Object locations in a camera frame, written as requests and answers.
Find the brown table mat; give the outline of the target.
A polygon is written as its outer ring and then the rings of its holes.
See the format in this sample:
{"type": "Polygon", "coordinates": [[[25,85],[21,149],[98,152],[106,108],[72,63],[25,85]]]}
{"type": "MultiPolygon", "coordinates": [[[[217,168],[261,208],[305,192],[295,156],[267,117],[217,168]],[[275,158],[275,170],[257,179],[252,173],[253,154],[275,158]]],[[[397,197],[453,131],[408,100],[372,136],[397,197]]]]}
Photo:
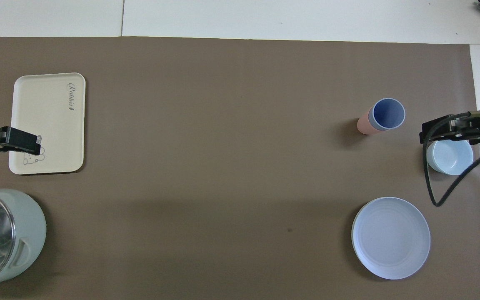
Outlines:
{"type": "Polygon", "coordinates": [[[421,124],[475,109],[468,45],[0,38],[0,127],[24,75],[86,80],[80,171],[0,188],[45,212],[45,247],[0,300],[480,300],[480,168],[442,207],[421,124]],[[383,98],[404,123],[357,122],[383,98]],[[371,200],[417,207],[429,256],[387,280],[355,255],[371,200]]]}

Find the cream rabbit print tray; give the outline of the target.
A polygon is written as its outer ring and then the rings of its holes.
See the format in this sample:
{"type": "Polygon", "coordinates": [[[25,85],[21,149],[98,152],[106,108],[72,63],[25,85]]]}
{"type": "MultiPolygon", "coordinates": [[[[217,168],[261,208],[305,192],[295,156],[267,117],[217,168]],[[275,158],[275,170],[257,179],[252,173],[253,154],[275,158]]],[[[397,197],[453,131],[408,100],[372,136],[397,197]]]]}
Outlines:
{"type": "Polygon", "coordinates": [[[72,173],[84,165],[86,80],[77,72],[25,75],[13,89],[11,127],[33,134],[38,155],[11,152],[17,175],[72,173]]]}

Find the light blue bowl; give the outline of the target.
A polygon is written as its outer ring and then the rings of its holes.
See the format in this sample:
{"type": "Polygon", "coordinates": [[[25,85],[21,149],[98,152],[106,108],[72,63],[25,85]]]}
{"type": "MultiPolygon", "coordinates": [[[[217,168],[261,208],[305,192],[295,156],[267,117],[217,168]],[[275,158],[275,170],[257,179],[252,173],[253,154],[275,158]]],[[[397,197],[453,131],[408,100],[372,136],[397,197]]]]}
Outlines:
{"type": "Polygon", "coordinates": [[[473,149],[466,140],[433,142],[425,154],[429,166],[446,175],[460,175],[474,162],[473,149]]]}

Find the pale green cooking pot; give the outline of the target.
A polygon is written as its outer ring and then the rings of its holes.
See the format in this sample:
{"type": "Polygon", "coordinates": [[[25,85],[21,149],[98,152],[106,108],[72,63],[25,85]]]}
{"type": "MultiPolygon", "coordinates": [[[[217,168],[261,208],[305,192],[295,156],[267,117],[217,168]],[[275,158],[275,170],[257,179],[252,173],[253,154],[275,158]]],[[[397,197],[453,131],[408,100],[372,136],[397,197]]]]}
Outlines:
{"type": "Polygon", "coordinates": [[[0,189],[0,202],[6,207],[13,229],[13,246],[0,271],[0,283],[17,277],[38,258],[46,240],[47,224],[36,201],[25,192],[0,189]]]}

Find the blue round plate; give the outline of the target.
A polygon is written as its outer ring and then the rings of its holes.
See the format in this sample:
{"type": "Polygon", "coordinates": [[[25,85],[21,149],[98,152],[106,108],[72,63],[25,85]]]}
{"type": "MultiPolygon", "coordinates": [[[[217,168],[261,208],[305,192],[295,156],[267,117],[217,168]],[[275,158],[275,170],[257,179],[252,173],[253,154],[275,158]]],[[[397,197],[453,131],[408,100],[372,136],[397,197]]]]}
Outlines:
{"type": "Polygon", "coordinates": [[[355,255],[369,272],[400,280],[423,267],[431,234],[417,207],[404,199],[385,196],[361,207],[352,223],[351,241],[355,255]]]}

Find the pink plastic cup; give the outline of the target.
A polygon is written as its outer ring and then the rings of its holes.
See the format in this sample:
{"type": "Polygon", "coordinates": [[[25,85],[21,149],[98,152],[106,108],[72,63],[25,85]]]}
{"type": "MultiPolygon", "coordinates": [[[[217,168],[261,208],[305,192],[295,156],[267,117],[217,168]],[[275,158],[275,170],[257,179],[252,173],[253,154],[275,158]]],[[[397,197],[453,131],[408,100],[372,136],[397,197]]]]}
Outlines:
{"type": "Polygon", "coordinates": [[[374,135],[382,132],[378,129],[378,124],[373,117],[372,110],[367,111],[362,117],[359,118],[357,129],[364,135],[374,135]]]}

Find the blue plastic cup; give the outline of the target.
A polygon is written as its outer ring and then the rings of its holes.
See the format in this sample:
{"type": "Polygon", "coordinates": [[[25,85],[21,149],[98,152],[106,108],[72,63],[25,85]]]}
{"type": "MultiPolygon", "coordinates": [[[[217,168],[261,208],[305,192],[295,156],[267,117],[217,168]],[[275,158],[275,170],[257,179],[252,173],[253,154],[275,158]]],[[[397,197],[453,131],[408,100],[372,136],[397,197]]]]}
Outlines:
{"type": "Polygon", "coordinates": [[[367,115],[369,124],[379,131],[396,129],[404,123],[405,118],[404,106],[391,97],[377,101],[367,115]]]}

